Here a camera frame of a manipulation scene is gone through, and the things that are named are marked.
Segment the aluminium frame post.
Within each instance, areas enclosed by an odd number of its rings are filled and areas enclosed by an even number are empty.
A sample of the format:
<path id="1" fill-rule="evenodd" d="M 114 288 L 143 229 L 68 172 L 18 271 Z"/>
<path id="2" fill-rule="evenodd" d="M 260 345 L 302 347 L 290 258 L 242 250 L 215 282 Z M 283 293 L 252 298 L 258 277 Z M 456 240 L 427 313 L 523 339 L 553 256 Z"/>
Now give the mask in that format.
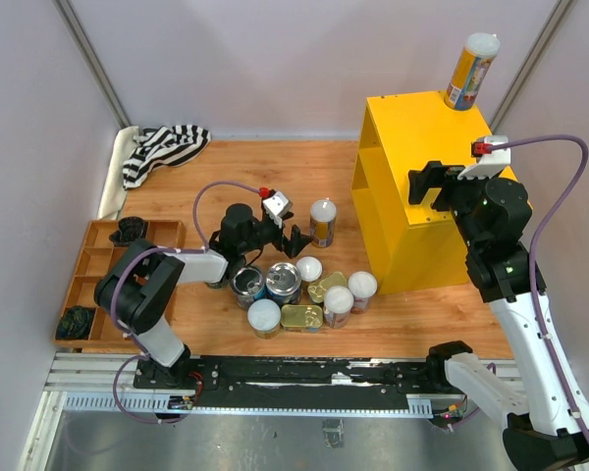
<path id="1" fill-rule="evenodd" d="M 126 112 L 119 95 L 114 89 L 114 86 L 100 61 L 72 2 L 69 0 L 52 0 L 52 4 L 64 22 L 73 42 L 80 51 L 81 57 L 101 91 L 118 126 L 120 128 L 130 126 L 132 124 L 131 119 Z"/>
<path id="2" fill-rule="evenodd" d="M 515 100 L 519 97 L 524 86 L 531 78 L 560 28 L 564 25 L 567 17 L 576 5 L 576 0 L 558 0 L 554 4 L 554 7 L 525 55 L 521 66 L 496 109 L 493 119 L 490 122 L 490 129 L 492 131 L 497 131 L 502 125 Z"/>

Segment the blue can silver top left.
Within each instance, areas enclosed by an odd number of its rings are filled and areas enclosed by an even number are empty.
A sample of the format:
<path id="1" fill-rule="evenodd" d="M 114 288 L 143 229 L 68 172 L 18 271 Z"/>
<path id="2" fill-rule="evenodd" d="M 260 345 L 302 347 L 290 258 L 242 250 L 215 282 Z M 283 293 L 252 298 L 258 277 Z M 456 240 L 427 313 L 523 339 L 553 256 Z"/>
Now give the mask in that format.
<path id="1" fill-rule="evenodd" d="M 266 297 L 263 271 L 254 265 L 240 268 L 230 281 L 237 305 L 247 310 L 255 301 Z"/>

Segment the blue can silver top right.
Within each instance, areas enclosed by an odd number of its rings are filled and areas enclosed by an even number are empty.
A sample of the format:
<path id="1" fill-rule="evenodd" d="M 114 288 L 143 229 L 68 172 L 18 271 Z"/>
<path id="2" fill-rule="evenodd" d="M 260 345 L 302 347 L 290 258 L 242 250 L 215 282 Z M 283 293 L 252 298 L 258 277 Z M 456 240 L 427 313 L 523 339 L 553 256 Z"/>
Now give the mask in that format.
<path id="1" fill-rule="evenodd" d="M 298 304 L 301 299 L 301 284 L 301 274 L 292 263 L 276 263 L 267 271 L 267 295 L 279 306 Z"/>

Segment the yellow wooden shelf cabinet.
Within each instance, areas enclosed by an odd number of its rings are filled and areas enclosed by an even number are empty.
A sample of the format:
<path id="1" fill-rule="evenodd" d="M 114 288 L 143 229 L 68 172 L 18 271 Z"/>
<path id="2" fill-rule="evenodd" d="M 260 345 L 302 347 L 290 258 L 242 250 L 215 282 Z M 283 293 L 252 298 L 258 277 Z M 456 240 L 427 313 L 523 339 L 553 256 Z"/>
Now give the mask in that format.
<path id="1" fill-rule="evenodd" d="M 455 111 L 441 91 L 367 98 L 351 196 L 379 293 L 468 283 L 452 214 L 433 210 L 436 188 L 410 204 L 408 173 L 430 161 L 469 166 L 471 142 L 490 132 L 477 108 Z"/>

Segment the wooden compartment tray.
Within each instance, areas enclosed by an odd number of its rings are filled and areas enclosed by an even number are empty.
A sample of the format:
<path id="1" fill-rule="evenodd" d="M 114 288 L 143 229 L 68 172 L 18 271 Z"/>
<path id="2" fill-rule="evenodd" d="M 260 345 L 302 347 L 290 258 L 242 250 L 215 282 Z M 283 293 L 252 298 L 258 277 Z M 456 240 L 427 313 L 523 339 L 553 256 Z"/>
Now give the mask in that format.
<path id="1" fill-rule="evenodd" d="M 114 243 L 112 234 L 119 229 L 114 220 L 95 220 L 89 223 L 80 255 L 68 288 L 59 325 L 66 327 L 70 309 L 80 306 L 89 311 L 90 320 L 79 322 L 82 334 L 66 338 L 54 335 L 54 342 L 65 348 L 131 349 L 134 344 L 123 337 L 113 325 L 108 313 L 94 302 L 96 284 L 104 278 L 127 250 Z"/>

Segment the tall can white lid front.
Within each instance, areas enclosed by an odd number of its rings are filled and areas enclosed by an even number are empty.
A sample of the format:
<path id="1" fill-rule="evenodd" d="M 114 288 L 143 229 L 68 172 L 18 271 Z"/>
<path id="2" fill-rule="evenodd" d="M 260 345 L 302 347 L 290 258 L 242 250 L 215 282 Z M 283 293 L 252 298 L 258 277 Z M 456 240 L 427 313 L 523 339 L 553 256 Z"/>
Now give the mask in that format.
<path id="1" fill-rule="evenodd" d="M 335 286 L 326 291 L 323 311 L 325 322 L 330 328 L 339 329 L 347 323 L 353 301 L 353 295 L 347 287 Z"/>

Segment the aluminium frame post right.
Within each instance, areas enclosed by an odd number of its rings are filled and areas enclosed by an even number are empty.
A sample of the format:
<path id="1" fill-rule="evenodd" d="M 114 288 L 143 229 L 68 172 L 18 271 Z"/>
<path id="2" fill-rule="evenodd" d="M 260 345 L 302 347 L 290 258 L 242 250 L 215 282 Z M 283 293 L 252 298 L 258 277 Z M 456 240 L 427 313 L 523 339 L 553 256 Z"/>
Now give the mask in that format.
<path id="1" fill-rule="evenodd" d="M 496 109 L 493 119 L 490 122 L 490 129 L 492 131 L 497 131 L 502 125 L 515 100 L 519 97 L 524 86 L 531 78 L 560 28 L 564 25 L 567 17 L 576 5 L 576 0 L 558 0 L 554 4 L 554 7 L 525 55 L 521 66 Z"/>

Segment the short green can white lid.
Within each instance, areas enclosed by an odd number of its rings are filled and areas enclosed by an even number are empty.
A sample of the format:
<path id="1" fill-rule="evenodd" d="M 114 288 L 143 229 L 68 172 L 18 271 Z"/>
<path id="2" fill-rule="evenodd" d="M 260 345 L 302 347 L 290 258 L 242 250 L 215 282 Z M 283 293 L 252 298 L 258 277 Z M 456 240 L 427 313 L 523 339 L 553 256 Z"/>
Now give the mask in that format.
<path id="1" fill-rule="evenodd" d="M 211 289 L 221 289 L 227 285 L 227 282 L 224 280 L 221 280 L 219 282 L 205 283 L 205 284 Z"/>

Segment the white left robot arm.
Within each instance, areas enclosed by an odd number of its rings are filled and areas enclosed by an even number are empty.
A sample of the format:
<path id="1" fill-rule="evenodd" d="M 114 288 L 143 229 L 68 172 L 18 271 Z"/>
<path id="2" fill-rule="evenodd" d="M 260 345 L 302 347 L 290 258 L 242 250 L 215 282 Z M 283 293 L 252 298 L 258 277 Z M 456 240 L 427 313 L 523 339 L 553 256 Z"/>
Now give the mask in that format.
<path id="1" fill-rule="evenodd" d="M 227 208 L 204 249 L 158 246 L 139 238 L 97 283 L 94 302 L 145 354 L 158 379 L 179 388 L 190 378 L 190 350 L 165 318 L 177 287 L 219 286 L 241 269 L 247 253 L 267 245 L 289 258 L 299 255 L 312 237 L 297 225 L 284 235 L 285 221 L 292 216 L 288 209 L 274 214 L 263 208 L 262 217 L 256 218 L 250 206 L 236 203 Z"/>

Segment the tall can white lid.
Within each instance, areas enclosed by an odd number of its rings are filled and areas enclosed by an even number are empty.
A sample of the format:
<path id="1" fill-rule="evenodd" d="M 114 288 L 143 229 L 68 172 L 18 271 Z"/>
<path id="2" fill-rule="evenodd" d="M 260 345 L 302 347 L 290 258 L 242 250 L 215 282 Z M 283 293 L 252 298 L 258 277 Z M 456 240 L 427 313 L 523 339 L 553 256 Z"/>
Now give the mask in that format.
<path id="1" fill-rule="evenodd" d="M 323 311 L 325 322 L 330 328 L 339 329 L 347 323 L 353 301 L 353 295 L 347 287 L 335 286 L 326 291 Z"/>
<path id="2" fill-rule="evenodd" d="M 337 206 L 329 198 L 315 201 L 310 207 L 310 235 L 321 248 L 329 247 L 334 239 Z"/>

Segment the aluminium frame post left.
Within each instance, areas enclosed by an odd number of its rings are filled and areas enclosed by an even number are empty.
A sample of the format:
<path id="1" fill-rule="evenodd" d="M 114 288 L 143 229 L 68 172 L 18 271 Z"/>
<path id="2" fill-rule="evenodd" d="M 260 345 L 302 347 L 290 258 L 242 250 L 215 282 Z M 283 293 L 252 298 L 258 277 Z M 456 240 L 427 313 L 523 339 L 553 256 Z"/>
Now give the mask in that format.
<path id="1" fill-rule="evenodd" d="M 120 128 L 130 126 L 132 124 L 131 119 L 126 112 L 119 95 L 114 89 L 114 86 L 100 61 L 72 2 L 69 0 L 52 0 L 52 4 L 64 22 L 73 42 L 80 51 L 81 57 L 101 91 L 118 126 Z"/>

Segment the tall yellow blue can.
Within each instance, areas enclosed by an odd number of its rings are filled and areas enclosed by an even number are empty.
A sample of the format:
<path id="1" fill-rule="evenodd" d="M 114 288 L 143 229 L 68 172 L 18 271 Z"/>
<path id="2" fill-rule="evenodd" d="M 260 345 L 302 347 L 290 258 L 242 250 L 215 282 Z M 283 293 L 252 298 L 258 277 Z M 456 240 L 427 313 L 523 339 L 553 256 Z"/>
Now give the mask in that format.
<path id="1" fill-rule="evenodd" d="M 500 47 L 500 39 L 492 33 L 476 32 L 467 37 L 445 93 L 448 107 L 467 111 L 475 104 Z"/>

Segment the gold sardine tin lower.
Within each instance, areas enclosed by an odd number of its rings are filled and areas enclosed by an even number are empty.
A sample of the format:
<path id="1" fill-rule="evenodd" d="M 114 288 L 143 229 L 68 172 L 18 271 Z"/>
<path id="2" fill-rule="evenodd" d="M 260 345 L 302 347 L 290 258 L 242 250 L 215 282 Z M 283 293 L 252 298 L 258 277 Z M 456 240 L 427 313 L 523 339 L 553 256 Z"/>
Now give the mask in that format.
<path id="1" fill-rule="evenodd" d="M 318 305 L 286 304 L 281 308 L 281 326 L 286 331 L 316 333 L 323 320 L 323 310 Z"/>

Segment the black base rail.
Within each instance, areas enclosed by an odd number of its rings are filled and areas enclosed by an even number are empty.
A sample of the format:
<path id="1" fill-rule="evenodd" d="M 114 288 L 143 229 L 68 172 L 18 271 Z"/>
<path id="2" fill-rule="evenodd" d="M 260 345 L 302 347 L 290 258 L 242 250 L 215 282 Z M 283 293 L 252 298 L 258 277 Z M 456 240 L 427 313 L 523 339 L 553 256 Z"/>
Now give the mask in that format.
<path id="1" fill-rule="evenodd" d="M 399 393 L 460 394 L 438 367 L 425 360 L 336 357 L 196 356 L 173 374 L 152 360 L 140 360 L 133 387 L 139 390 L 207 391 L 228 386 L 389 387 Z"/>

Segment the black rolled belt top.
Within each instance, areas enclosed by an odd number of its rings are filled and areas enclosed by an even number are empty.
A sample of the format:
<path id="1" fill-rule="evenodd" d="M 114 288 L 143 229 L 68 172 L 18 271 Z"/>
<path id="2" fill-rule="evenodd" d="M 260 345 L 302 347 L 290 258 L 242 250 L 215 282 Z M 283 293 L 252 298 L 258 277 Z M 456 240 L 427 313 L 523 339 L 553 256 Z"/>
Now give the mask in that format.
<path id="1" fill-rule="evenodd" d="M 126 217 L 118 221 L 118 229 L 109 235 L 115 247 L 126 247 L 135 240 L 145 238 L 148 223 L 137 216 Z"/>

